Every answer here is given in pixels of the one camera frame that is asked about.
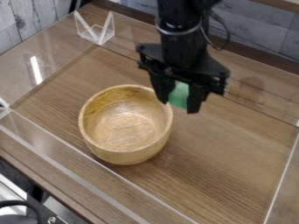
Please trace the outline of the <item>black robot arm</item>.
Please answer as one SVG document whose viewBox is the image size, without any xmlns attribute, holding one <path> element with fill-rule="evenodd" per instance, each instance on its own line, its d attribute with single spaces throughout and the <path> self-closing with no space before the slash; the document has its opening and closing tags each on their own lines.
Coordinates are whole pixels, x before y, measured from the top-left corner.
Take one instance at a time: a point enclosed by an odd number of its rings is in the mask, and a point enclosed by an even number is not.
<svg viewBox="0 0 299 224">
<path fill-rule="evenodd" d="M 223 95 L 230 70 L 211 56 L 210 20 L 220 20 L 212 8 L 222 0 L 157 0 L 157 43 L 140 43 L 137 65 L 149 74 L 156 98 L 200 111 L 211 93 Z"/>
</svg>

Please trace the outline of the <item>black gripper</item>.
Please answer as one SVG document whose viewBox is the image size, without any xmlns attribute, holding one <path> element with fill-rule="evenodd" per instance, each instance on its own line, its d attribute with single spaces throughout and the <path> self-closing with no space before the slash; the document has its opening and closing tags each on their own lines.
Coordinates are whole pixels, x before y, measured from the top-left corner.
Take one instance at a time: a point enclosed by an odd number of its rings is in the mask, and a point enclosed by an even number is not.
<svg viewBox="0 0 299 224">
<path fill-rule="evenodd" d="M 207 29 L 159 29 L 160 43 L 139 43 L 135 47 L 140 60 L 137 65 L 149 74 L 157 100 L 165 104 L 175 82 L 190 87 L 187 113 L 200 111 L 208 94 L 224 95 L 230 70 L 211 57 Z"/>
</svg>

